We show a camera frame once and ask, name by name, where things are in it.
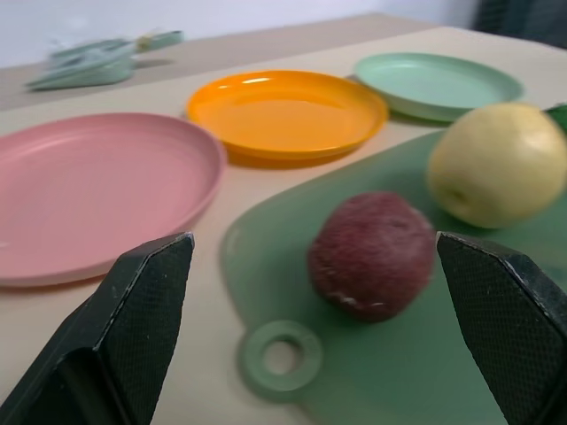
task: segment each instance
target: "cutting board handle hole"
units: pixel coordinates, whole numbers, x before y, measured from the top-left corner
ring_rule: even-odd
[[[296,370],[303,361],[303,352],[294,342],[275,341],[264,351],[264,365],[274,375]]]

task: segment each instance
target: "red apple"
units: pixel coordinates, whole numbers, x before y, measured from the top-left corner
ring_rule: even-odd
[[[435,233],[391,192],[362,193],[341,204],[307,254],[315,290],[361,321],[386,321],[427,285]]]

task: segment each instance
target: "orange plate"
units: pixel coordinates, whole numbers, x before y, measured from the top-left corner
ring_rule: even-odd
[[[385,101],[370,89],[302,71],[231,75],[199,89],[186,109],[233,151],[275,159],[350,151],[388,119]]]

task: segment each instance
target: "cutting board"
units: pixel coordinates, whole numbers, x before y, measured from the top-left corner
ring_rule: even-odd
[[[272,197],[245,213],[225,237],[221,264],[248,332],[271,321],[295,321],[322,347],[315,378],[288,398],[317,423],[506,424],[463,342],[439,259],[428,288],[387,322],[354,321],[312,291],[307,247],[348,197],[397,192],[437,230],[522,251],[567,287],[567,197],[513,228],[469,227],[440,211],[425,188],[426,160],[439,135],[419,137]]]

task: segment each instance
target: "yellow pear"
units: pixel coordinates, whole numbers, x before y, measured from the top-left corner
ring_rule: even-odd
[[[551,205],[567,181],[565,134],[530,104],[490,104],[457,120],[434,148],[429,190],[456,218],[503,228]]]

